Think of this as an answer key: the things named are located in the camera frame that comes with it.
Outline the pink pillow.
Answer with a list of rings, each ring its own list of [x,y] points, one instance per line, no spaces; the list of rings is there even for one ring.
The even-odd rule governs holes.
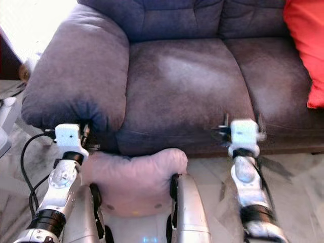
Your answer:
[[[171,208],[171,177],[187,172],[188,159],[178,148],[128,157],[95,152],[81,166],[85,184],[95,184],[104,213],[148,217]]]

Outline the grey brown fabric sofa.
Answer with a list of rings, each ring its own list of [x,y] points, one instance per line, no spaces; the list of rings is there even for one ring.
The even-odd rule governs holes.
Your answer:
[[[263,153],[324,152],[324,110],[284,21],[287,0],[78,0],[26,85],[37,128],[91,124],[102,152],[226,152],[225,114],[264,126]]]

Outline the red pillow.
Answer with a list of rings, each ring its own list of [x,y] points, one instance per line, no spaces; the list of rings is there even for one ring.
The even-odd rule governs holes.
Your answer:
[[[286,0],[283,18],[312,79],[306,106],[324,109],[324,0]]]

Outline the white device with screen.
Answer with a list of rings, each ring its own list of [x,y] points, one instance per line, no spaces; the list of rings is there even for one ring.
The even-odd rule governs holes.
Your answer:
[[[0,157],[5,155],[11,146],[9,132],[16,120],[16,112],[13,110],[15,110],[17,100],[17,97],[2,99],[0,108]]]

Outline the silver right robot leg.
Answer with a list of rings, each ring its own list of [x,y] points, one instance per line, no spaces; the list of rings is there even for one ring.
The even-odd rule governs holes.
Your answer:
[[[208,218],[193,177],[174,174],[170,196],[174,203],[167,220],[168,243],[212,243]]]

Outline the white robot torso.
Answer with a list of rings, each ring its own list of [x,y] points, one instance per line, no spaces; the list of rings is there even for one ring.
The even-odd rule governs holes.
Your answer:
[[[168,243],[168,216],[124,218],[109,215],[105,224],[111,229],[115,243]]]

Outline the dark wooden furniture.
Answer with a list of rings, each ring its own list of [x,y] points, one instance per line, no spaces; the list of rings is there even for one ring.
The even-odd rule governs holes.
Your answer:
[[[15,55],[12,48],[7,44],[6,34],[1,30],[1,48],[0,48],[0,79],[21,79],[20,67],[22,62]]]

